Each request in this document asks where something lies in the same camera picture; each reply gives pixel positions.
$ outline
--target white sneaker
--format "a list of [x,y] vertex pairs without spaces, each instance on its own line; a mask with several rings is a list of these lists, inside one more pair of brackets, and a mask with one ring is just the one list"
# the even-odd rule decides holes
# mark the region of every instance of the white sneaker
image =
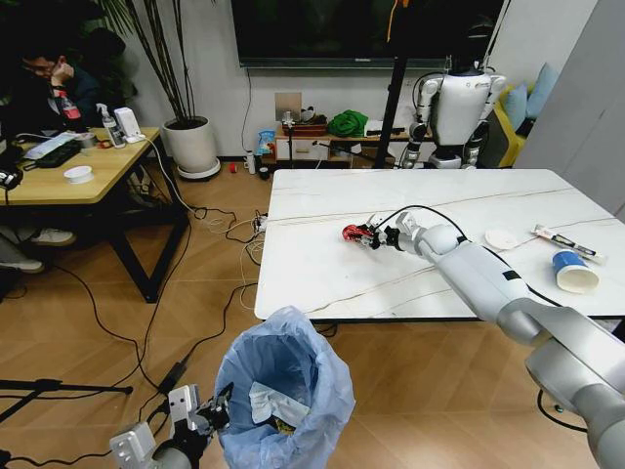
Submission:
[[0,269],[17,269],[25,274],[39,274],[43,271],[43,262],[26,259],[21,262],[0,262]]
[[72,232],[55,230],[54,228],[44,228],[37,236],[33,236],[29,241],[39,246],[68,246],[76,240],[76,235]]

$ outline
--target black tv screen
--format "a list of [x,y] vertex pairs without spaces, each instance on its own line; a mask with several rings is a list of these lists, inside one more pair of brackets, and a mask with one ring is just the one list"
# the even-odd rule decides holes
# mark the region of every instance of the black tv screen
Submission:
[[413,67],[449,55],[480,60],[503,0],[232,0],[241,66],[387,67],[403,51]]

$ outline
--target white table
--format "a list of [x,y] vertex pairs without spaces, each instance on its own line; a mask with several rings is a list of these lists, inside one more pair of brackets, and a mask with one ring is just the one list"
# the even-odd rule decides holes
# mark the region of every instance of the white table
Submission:
[[[539,292],[593,318],[625,317],[625,226],[548,170],[280,170],[274,174],[255,313],[294,305],[317,320],[470,320],[475,315],[434,268],[390,247],[343,241],[341,230],[408,204],[435,207],[471,240],[502,228],[521,245],[502,257]],[[445,223],[414,211],[423,226]],[[530,231],[540,223],[608,256],[589,265],[599,287],[558,289],[559,248]]]

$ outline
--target black jacket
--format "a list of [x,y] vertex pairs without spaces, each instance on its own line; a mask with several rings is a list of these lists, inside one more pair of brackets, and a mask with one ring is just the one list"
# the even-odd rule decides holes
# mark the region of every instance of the black jacket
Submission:
[[[102,127],[96,111],[100,101],[100,83],[79,66],[73,65],[74,76],[64,85],[67,96],[78,106],[87,127]],[[12,134],[40,132],[63,128],[62,117],[50,108],[51,97],[47,81],[29,72],[14,87],[7,109],[6,125]]]

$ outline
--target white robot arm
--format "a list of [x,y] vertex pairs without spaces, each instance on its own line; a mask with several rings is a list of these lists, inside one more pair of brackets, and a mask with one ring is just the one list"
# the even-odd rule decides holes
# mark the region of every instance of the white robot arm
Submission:
[[202,404],[196,384],[169,393],[170,438],[158,448],[146,422],[140,422],[110,439],[110,450],[121,469],[198,469],[199,460],[213,434],[229,427],[230,383]]
[[421,81],[416,102],[417,121],[410,126],[410,142],[402,167],[415,167],[428,126],[437,152],[430,158],[436,168],[475,166],[486,117],[506,86],[503,75],[475,69],[440,74]]
[[625,467],[625,344],[572,308],[529,298],[527,285],[510,266],[451,226],[421,228],[403,212],[395,229],[350,225],[343,236],[373,248],[391,245],[430,261],[478,318],[534,347],[525,361],[529,374],[585,420],[599,466]]

